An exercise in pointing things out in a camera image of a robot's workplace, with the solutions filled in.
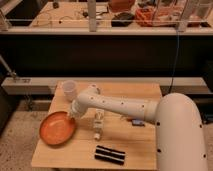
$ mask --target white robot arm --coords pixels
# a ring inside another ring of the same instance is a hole
[[[200,114],[187,96],[172,93],[160,102],[106,97],[91,85],[72,102],[70,116],[81,117],[90,107],[155,124],[158,171],[208,171]]]

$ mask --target wooden tabletop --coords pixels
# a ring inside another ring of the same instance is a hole
[[[159,100],[161,91],[158,84],[95,82],[101,94],[114,97],[131,97]],[[85,89],[90,82],[78,82],[77,90]],[[56,111],[69,111],[68,102],[58,84],[49,114]],[[32,166],[50,168],[79,169],[118,169],[118,170],[156,170],[155,128],[146,123],[145,127],[133,127],[131,122],[119,114],[105,112],[103,136],[100,141],[93,139],[93,119],[95,109],[77,120],[74,136],[64,145],[53,148],[38,141]],[[123,166],[94,159],[97,145],[126,152]]]

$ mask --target black cable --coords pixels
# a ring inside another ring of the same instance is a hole
[[[171,84],[169,86],[168,94],[171,93],[173,84],[174,84],[174,76],[175,76],[175,71],[176,71],[176,66],[177,66],[177,61],[179,57],[179,48],[180,48],[180,36],[179,36],[179,31],[176,29],[176,37],[177,37],[177,44],[176,44],[176,55],[173,63],[173,68],[172,68],[172,80]]]

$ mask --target floor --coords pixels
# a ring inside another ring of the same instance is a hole
[[[30,163],[38,141],[39,125],[47,111],[17,110],[0,137],[0,171],[53,171],[32,168]],[[213,171],[213,124],[204,126],[209,171]]]

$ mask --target orange bowl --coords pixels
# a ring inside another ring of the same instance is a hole
[[[67,112],[54,112],[42,121],[40,138],[48,145],[59,145],[71,138],[75,128],[75,119],[67,116]]]

